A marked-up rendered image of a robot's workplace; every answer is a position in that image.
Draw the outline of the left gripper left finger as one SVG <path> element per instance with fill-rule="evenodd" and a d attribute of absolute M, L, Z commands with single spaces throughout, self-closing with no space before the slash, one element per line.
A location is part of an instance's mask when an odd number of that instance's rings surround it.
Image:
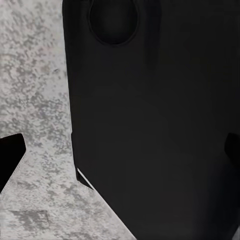
<path fill-rule="evenodd" d="M 0 138 L 0 193 L 26 153 L 22 133 Z"/>

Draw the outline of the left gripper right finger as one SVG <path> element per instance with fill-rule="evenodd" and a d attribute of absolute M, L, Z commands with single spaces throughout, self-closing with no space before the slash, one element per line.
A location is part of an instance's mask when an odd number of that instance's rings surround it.
<path fill-rule="evenodd" d="M 240 135 L 228 133 L 224 151 L 240 173 Z"/>

